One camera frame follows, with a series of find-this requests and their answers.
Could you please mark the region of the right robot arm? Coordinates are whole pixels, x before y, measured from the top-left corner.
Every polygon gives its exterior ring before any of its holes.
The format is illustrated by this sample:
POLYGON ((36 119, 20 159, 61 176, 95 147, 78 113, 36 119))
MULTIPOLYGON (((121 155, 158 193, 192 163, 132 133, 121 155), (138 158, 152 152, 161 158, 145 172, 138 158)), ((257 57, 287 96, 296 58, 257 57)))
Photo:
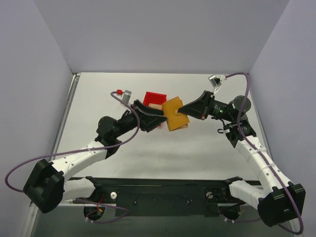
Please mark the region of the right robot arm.
POLYGON ((254 207, 265 225, 272 227, 284 222, 301 219, 306 191, 301 184, 287 178, 267 154, 256 132, 251 127, 246 112, 250 100, 237 96, 226 104, 215 100, 210 91, 204 91, 196 100, 180 107, 178 112, 204 120, 211 116, 225 120, 224 133, 253 170, 262 188, 256 188, 240 177, 226 180, 220 191, 221 198, 231 202, 238 198, 254 207))

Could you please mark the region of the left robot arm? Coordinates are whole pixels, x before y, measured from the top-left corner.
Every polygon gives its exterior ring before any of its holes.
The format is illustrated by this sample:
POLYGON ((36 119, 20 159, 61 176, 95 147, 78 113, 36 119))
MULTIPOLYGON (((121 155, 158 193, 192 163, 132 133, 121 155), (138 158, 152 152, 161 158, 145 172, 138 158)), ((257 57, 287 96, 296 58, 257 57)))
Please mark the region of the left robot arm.
POLYGON ((90 178, 72 180, 80 171, 114 155, 123 144, 118 138, 127 132, 150 132, 167 120, 162 110, 145 106, 139 100, 118 120, 105 116, 98 122, 97 137, 85 148, 48 162, 38 161, 23 192, 42 213, 55 209, 64 200, 85 198, 90 203, 101 199, 101 190, 90 178))

